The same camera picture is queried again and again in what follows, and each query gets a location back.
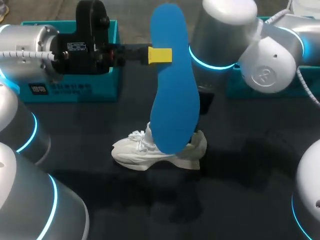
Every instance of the cable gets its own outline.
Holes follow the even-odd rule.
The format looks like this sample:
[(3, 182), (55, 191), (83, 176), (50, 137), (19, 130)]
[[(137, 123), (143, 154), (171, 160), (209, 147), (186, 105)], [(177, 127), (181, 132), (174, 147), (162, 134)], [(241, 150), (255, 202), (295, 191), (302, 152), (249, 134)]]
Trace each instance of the cable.
[(1, 57), (55, 60), (55, 55), (51, 51), (0, 51)]
[(318, 101), (318, 99), (313, 95), (313, 93), (310, 91), (308, 85), (306, 84), (306, 81), (304, 80), (304, 77), (302, 76), (299, 67), (296, 70), (296, 74), (300, 80), (300, 83), (302, 84), (303, 89), (306, 91), (306, 93), (308, 94), (308, 96), (311, 98), (311, 100), (317, 104), (320, 107), (320, 102)]
[(293, 0), (289, 0), (288, 5), (286, 6), (286, 9), (290, 9), (292, 5)]
[[(274, 21), (278, 20), (279, 18), (281, 18), (282, 16), (291, 13), (290, 11), (290, 6), (292, 4), (293, 0), (289, 0), (287, 9), (284, 9), (280, 12), (278, 12), (277, 14), (275, 14), (274, 16), (272, 16), (271, 18), (269, 18), (267, 21), (265, 21), (266, 24), (271, 24)], [(311, 98), (311, 100), (320, 107), (320, 102), (318, 101), (318, 99), (313, 95), (313, 93), (310, 91), (306, 81), (304, 80), (304, 77), (302, 76), (299, 67), (296, 69), (296, 75), (300, 80), (300, 83), (302, 84), (303, 89), (305, 90), (305, 92), (308, 94), (308, 96)]]
[(291, 13), (289, 9), (284, 9), (278, 13), (276, 13), (274, 16), (270, 17), (267, 21), (265, 21), (266, 24), (272, 24), (274, 21), (278, 20), (282, 16)]

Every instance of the logo on robot arm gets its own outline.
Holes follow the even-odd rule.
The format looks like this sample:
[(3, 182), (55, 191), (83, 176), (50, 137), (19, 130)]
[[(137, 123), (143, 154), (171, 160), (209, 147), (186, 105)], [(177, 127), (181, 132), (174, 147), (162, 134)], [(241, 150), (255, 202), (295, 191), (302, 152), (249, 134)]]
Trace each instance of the logo on robot arm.
[(253, 70), (251, 79), (260, 87), (271, 87), (277, 82), (276, 72), (268, 66), (259, 66)]

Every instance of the blue insole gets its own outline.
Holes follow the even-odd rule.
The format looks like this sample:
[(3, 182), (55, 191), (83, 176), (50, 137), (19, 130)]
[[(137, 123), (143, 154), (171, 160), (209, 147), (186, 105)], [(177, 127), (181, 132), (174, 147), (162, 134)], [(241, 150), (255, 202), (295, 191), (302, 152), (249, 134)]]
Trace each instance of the blue insole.
[(165, 154), (182, 151), (199, 119), (200, 100), (189, 53), (187, 24), (176, 4), (155, 9), (150, 23), (153, 48), (172, 49), (172, 63), (157, 64), (158, 87), (150, 116), (154, 143)]

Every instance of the sticker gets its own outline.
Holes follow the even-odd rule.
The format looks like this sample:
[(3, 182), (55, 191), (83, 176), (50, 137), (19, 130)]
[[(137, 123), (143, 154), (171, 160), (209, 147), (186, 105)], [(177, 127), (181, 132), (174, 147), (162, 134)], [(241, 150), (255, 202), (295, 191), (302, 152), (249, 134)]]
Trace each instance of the sticker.
[(87, 46), (84, 42), (70, 42), (67, 44), (68, 51), (86, 51)]
[(43, 83), (29, 83), (29, 88), (33, 95), (48, 95), (46, 85)]

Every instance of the white sneaker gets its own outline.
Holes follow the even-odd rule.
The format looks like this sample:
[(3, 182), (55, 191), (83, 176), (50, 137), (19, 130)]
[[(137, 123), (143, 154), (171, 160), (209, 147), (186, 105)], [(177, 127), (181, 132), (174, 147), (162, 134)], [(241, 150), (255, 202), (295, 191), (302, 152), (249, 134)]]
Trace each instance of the white sneaker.
[(194, 133), (191, 143), (188, 143), (181, 152), (165, 154), (154, 144), (149, 124), (145, 132), (134, 131), (127, 138), (113, 144), (111, 155), (117, 163), (137, 171), (145, 171), (160, 161), (171, 162), (182, 169), (200, 169), (199, 160), (207, 150), (207, 140), (202, 131)]

